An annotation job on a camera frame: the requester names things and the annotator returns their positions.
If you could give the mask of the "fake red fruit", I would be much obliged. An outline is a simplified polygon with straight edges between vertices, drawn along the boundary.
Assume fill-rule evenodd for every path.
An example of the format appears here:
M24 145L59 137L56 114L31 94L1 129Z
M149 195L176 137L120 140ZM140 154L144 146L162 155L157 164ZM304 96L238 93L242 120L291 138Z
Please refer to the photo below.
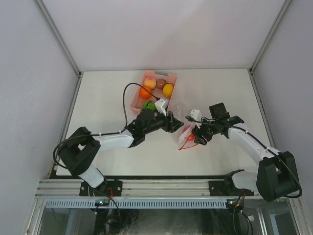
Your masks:
M192 127L190 125L187 125L183 129L183 137L185 141L191 141L193 142L195 139L194 134L192 133Z

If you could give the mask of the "clear zip top bag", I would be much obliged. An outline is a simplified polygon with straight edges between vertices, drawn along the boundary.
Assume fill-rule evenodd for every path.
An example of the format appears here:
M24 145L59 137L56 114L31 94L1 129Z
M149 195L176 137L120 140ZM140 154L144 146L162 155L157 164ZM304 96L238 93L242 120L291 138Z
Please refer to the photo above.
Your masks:
M175 117L183 122L183 126L175 132L175 141L177 142L179 151L193 148L198 145L197 143L194 143L195 136L192 134L192 129L195 125L185 118L185 116L190 114L189 111L190 110L183 103L177 103L173 111Z

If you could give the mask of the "fake yellow lemon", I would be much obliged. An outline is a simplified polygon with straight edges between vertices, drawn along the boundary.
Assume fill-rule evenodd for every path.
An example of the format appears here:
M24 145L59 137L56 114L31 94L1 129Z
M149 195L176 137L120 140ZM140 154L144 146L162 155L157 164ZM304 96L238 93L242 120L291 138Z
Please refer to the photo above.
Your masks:
M173 90L174 90L173 84L170 83L166 84L162 89L163 96L166 98L170 98L172 96Z

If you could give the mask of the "fake green fruit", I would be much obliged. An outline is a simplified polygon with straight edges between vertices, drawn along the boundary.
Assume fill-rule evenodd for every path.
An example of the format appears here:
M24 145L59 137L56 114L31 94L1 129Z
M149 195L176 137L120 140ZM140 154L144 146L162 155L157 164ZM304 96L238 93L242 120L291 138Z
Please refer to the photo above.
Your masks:
M154 101L151 101L151 100L145 101L145 102L142 104L141 109L142 109L142 110L149 109L149 110L152 110L152 111L154 112L154 111L156 111L155 102L154 102Z

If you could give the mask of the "fake brown pink fruit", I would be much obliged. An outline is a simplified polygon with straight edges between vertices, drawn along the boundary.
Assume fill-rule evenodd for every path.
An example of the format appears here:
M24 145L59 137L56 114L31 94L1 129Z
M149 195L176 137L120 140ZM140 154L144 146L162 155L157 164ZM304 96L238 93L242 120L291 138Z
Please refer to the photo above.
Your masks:
M167 84L166 80L160 79L156 82L156 88L162 90L166 84Z

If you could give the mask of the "fake orange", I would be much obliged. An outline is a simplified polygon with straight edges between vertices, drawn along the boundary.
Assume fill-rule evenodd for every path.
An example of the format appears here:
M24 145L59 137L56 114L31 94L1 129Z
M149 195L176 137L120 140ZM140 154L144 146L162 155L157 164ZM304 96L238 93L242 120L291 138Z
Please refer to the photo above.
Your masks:
M142 99L149 99L152 97L153 90L149 86L143 86L139 90L139 97Z

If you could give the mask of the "fake peach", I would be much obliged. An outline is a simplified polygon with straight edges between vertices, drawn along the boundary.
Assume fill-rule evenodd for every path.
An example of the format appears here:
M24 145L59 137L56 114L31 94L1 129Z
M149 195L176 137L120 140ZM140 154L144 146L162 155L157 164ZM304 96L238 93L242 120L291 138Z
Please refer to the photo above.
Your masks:
M157 85L157 80L153 76L147 76L147 77L145 77L145 79L143 81L143 85L150 87L153 90L153 89L155 89L155 87Z

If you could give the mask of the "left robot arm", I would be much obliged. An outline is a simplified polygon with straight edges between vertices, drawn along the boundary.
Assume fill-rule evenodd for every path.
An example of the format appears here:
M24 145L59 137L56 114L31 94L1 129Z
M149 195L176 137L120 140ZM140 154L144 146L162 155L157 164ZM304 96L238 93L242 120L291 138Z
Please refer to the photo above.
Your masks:
M162 129L174 133L183 125L171 111L162 114L144 109L120 132L92 134L86 127L78 128L56 147L54 157L58 156L72 176L84 180L91 192L101 196L107 191L107 183L100 170L92 165L98 152L132 148L144 142L146 135L151 132Z

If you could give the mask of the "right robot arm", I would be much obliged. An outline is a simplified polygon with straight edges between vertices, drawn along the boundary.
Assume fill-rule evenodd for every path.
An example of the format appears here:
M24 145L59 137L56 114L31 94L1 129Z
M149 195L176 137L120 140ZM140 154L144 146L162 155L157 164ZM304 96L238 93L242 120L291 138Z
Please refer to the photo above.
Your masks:
M256 191L268 202L302 195L293 154L263 144L239 116L229 114L224 103L212 105L209 110L211 118L199 110L192 110L187 117L196 124L192 129L194 142L207 145L214 135L223 135L238 144L258 166L257 173L239 169L226 174L224 188L228 194L236 195L242 189Z

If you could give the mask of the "pink plastic basket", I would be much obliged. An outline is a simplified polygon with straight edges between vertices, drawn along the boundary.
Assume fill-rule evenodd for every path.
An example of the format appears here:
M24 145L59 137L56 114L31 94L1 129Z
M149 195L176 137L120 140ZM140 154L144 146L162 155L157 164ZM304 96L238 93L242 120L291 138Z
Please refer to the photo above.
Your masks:
M140 85L144 85L144 80L146 77L154 77L156 79L156 81L159 81L159 80L165 80L167 84L172 84L173 85L173 90L175 90L175 85L176 85L176 81L177 81L177 76L174 75L174 74L170 74L170 73L164 73L164 72L158 72L158 71L153 71L153 70L146 70L144 71L143 73L143 76L141 78L141 81L140 81ZM141 109L142 109L142 105L148 101L148 100L151 100L151 101L156 101L156 99L154 97L150 97L149 99L143 99L142 97L140 97L139 95L139 92L140 92L140 89L141 87L138 87L136 89L136 92L134 94L134 97L133 97L133 100L130 104L130 109L132 110L132 112L134 114L139 114ZM152 89L152 94L155 95L156 97L158 98L166 98L169 100L169 102L171 102L171 96L170 95L169 97L166 97L164 96L163 94L163 89L159 89L157 87L155 87L154 89Z

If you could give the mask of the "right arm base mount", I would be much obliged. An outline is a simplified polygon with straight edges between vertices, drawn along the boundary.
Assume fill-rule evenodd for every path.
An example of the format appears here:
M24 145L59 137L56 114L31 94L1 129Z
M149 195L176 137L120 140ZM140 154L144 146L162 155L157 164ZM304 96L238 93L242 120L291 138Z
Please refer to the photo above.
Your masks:
M230 182L222 181L209 181L210 196L234 196L236 193L233 191L233 186Z

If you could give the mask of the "aluminium front rail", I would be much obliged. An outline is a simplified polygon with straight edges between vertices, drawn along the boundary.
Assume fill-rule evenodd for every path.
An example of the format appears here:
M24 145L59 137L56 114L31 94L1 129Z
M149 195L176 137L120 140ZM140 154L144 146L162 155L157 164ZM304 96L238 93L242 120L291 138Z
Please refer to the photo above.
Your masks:
M196 180L129 180L122 181L122 198L200 198L212 197L209 191L209 179ZM44 179L40 180L36 196L41 197L75 197L79 196L82 180ZM236 195L241 192L233 190Z

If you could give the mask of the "right aluminium corner post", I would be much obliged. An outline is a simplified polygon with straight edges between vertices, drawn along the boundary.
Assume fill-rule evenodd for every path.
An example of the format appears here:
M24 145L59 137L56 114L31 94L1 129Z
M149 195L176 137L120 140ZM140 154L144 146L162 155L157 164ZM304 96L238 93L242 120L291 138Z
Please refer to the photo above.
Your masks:
M255 70L258 67L259 62L261 61L265 51L267 50L268 46L270 45L270 42L272 41L278 27L280 26L281 22L283 21L287 11L289 10L291 4L293 3L293 0L285 0L283 2L283 5L281 9L279 10L267 36L265 37L265 40L262 43L262 46L260 47L260 50L258 51L250 69L249 72L253 74Z

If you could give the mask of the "aluminium corner post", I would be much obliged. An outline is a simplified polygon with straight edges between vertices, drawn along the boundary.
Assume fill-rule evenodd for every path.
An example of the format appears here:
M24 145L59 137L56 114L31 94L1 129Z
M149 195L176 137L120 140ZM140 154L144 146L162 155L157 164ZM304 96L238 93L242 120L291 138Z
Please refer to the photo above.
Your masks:
M285 0L283 2L283 5L281 9L279 10L267 36L265 37L265 40L262 43L262 46L260 47L260 50L258 51L250 69L249 72L253 74L255 70L258 67L259 62L261 61L265 51L267 50L268 46L270 45L270 42L272 41L278 27L280 26L281 22L283 21L287 11L289 10L291 4L293 3L293 0Z
M73 69L74 73L77 77L80 77L81 71L79 70L67 44L65 43L56 23L54 22L51 14L49 13L45 3L43 0L34 0L34 4L36 5L39 13L41 14L43 20L45 21L48 29L50 30L52 36L54 37L55 41L57 42L59 48L61 49L62 53L64 54L65 58L69 62L71 68Z

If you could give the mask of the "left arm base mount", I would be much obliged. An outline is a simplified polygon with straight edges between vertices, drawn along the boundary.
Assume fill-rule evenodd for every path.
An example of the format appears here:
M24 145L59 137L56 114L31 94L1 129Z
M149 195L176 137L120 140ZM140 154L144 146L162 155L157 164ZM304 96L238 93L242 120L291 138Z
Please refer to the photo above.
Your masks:
M122 181L113 180L105 181L96 189L93 189L87 182L83 181L80 186L80 196L121 196L122 194Z

